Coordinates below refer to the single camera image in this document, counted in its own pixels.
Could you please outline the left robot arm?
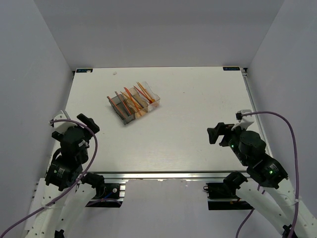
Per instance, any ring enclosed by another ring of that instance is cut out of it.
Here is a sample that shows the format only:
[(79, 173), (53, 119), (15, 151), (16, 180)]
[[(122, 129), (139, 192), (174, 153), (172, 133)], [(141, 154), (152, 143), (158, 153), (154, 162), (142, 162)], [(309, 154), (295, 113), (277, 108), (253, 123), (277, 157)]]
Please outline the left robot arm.
[(61, 111), (51, 121), (52, 138), (59, 143), (45, 175), (42, 207), (27, 233), (28, 238), (65, 238), (79, 214), (93, 198), (105, 192), (104, 178), (83, 168), (91, 165), (88, 148), (99, 126), (84, 114), (71, 120)]

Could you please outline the clear transparent container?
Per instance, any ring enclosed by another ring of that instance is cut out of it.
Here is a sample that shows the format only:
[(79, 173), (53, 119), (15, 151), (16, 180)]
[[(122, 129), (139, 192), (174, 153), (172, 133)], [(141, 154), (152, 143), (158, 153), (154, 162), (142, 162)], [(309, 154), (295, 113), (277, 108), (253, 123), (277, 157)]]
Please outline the clear transparent container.
[(146, 111), (148, 113), (160, 106), (160, 97), (152, 91), (147, 82), (137, 82), (137, 86), (134, 88), (147, 104)]

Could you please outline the red plastic fork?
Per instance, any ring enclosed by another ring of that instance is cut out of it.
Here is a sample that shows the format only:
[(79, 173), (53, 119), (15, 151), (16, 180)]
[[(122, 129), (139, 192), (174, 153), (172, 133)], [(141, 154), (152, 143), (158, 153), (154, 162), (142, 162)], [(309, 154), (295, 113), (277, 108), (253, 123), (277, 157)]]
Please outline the red plastic fork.
[(136, 86), (133, 86), (133, 87), (138, 91), (138, 93), (140, 93), (144, 98), (146, 98), (150, 104), (153, 103), (153, 101), (143, 91), (138, 89)]

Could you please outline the aluminium front rail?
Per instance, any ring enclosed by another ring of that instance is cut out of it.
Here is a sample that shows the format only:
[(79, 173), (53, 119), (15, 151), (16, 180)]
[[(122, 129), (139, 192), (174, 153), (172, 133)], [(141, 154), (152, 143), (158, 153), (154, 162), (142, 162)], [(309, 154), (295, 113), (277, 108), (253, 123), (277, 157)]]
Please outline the aluminium front rail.
[(95, 172), (95, 174), (103, 176), (105, 179), (221, 179), (228, 176), (232, 171), (220, 172), (131, 172), (131, 173), (115, 173), (115, 172)]

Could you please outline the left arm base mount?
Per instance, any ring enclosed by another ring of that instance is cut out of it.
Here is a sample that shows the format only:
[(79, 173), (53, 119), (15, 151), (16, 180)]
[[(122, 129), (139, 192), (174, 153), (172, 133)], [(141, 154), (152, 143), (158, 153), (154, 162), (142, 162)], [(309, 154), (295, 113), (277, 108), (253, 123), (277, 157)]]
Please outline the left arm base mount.
[(88, 184), (95, 192), (86, 207), (120, 208), (120, 184), (105, 182), (105, 178), (95, 173), (87, 173), (81, 179), (82, 184)]

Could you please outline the orange transparent container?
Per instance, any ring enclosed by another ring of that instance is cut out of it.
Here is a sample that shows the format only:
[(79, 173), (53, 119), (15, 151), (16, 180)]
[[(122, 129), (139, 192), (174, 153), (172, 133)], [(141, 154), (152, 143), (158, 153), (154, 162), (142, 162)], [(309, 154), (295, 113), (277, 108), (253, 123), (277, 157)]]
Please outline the orange transparent container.
[(136, 118), (140, 118), (148, 112), (147, 102), (135, 89), (128, 89), (124, 87), (124, 91), (121, 92), (121, 94), (128, 106), (133, 110)]

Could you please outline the red plastic knife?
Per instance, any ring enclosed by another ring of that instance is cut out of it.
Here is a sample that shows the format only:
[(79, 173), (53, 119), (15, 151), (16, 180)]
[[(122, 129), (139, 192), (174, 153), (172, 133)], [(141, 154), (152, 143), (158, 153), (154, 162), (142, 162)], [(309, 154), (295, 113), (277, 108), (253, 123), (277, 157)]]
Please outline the red plastic knife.
[(131, 100), (133, 100), (135, 102), (135, 105), (136, 105), (135, 107), (140, 107), (140, 109), (142, 109), (141, 106), (135, 101), (131, 92), (126, 87), (124, 87), (124, 89), (125, 89), (126, 93), (129, 95), (129, 97), (131, 98)]

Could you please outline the left blue table label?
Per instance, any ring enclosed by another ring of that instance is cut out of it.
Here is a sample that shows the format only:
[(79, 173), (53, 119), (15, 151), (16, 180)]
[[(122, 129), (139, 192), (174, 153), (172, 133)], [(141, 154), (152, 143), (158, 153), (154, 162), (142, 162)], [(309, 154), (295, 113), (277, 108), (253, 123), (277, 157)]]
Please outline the left blue table label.
[(91, 73), (93, 72), (92, 68), (79, 68), (76, 69), (76, 73)]

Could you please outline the grey transparent container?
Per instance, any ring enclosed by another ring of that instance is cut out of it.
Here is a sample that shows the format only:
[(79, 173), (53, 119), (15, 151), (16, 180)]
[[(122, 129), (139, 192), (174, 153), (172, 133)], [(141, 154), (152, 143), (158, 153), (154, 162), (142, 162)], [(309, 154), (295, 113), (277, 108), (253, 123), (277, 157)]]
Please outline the grey transparent container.
[(120, 116), (116, 113), (124, 125), (127, 125), (136, 119), (133, 110), (128, 106), (124, 97), (121, 94), (116, 95), (112, 98), (112, 100), (126, 116), (125, 119), (121, 119)]

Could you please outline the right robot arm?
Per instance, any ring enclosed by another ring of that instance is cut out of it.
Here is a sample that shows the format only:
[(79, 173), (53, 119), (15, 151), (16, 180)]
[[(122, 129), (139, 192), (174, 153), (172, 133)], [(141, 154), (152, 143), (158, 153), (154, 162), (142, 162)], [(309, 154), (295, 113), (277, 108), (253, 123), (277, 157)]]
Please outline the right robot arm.
[(207, 129), (210, 144), (222, 136), (220, 146), (229, 147), (240, 163), (247, 168), (250, 178), (259, 184), (273, 200), (252, 189), (247, 178), (234, 171), (223, 180), (224, 193), (249, 203), (284, 237), (315, 238), (317, 219), (296, 197), (296, 191), (281, 164), (265, 152), (266, 143), (255, 131), (239, 124), (220, 122)]

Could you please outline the orange plastic knife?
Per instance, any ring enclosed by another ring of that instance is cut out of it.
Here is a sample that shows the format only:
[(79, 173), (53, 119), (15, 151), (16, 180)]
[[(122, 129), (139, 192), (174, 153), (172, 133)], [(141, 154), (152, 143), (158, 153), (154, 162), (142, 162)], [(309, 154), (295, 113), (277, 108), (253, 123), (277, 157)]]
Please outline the orange plastic knife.
[(127, 102), (127, 104), (135, 111), (138, 112), (140, 109), (140, 107), (135, 107), (135, 102), (133, 100), (131, 100), (131, 98), (129, 97), (128, 94), (126, 94), (125, 92), (120, 92), (121, 95), (124, 97), (125, 101)]

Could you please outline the blue plastic knife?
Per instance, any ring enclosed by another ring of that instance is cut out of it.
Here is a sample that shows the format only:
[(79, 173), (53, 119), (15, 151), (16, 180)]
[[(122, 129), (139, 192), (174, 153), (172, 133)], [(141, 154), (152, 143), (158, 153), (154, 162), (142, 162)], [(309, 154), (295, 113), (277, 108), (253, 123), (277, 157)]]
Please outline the blue plastic knife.
[(138, 100), (136, 97), (134, 97), (134, 99), (135, 99), (135, 101), (141, 106), (141, 108), (143, 109), (144, 106), (143, 106), (143, 104), (141, 103), (141, 101)]

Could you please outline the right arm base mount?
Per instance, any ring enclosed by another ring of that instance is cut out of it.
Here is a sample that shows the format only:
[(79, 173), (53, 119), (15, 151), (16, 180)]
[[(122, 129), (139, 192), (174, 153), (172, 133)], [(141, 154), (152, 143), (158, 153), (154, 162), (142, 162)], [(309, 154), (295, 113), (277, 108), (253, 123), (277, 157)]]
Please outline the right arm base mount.
[(207, 193), (210, 211), (251, 210), (252, 206), (236, 195), (247, 178), (238, 171), (231, 172), (222, 182), (208, 182), (203, 187)]

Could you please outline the orange yellow fork bottom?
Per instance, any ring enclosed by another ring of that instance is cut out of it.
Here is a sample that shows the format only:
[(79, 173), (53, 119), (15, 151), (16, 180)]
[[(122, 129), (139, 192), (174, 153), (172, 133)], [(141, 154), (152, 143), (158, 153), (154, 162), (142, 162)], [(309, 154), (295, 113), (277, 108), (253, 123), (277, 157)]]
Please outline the orange yellow fork bottom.
[(139, 87), (143, 90), (143, 92), (145, 92), (145, 93), (148, 95), (148, 97), (149, 97), (153, 102), (155, 102), (155, 99), (150, 95), (150, 93), (145, 89), (145, 87), (144, 87), (141, 83), (139, 83), (139, 82), (137, 82), (137, 84), (138, 84)]

